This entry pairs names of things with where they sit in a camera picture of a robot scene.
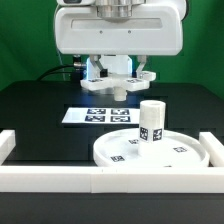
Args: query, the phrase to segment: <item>white cylinder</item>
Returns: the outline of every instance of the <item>white cylinder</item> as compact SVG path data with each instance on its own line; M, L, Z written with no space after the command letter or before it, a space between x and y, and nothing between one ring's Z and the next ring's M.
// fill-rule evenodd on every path
M166 104L145 100L140 103L139 148L140 156L149 156L161 147L165 122Z

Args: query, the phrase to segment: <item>cable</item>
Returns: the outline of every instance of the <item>cable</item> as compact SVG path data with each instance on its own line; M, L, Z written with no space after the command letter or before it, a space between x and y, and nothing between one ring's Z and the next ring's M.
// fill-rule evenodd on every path
M54 74L55 72L57 72L60 69L65 69L65 68L73 68L74 69L74 65L60 65L57 66L55 68L49 69L46 72L44 72L38 79L37 81L41 81L43 78L45 78L48 75Z

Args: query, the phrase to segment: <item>white circular tray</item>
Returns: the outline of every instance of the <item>white circular tray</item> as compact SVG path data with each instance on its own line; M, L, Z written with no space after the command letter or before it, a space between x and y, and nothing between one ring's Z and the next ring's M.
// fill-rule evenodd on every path
M139 129L124 129L105 134L94 143L98 166L117 167L206 167L209 155L199 141L189 136L164 131L159 149L148 156L138 154Z

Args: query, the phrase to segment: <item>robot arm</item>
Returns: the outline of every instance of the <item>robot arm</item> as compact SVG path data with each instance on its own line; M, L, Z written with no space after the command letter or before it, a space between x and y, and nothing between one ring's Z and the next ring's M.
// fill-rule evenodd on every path
M126 90L149 88L155 73L143 72L147 56L176 55L182 49L186 0L57 1L63 6L55 20L58 49L90 55L88 78L81 85L115 88L115 100L125 100ZM138 56L137 77L132 77L128 55ZM108 77L101 77L102 68Z

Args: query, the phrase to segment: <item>white plastic block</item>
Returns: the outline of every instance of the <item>white plastic block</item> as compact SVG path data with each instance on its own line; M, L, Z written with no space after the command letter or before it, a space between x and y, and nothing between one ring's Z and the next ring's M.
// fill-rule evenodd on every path
M92 193L127 193L127 175L115 168L101 168L91 180Z
M2 166L0 192L91 192L88 167Z
M0 133L0 165L15 147L15 131L4 130Z
M224 167L224 146L211 132L200 132L199 141L210 155L215 167Z
M160 168L129 172L128 193L224 192L222 168Z

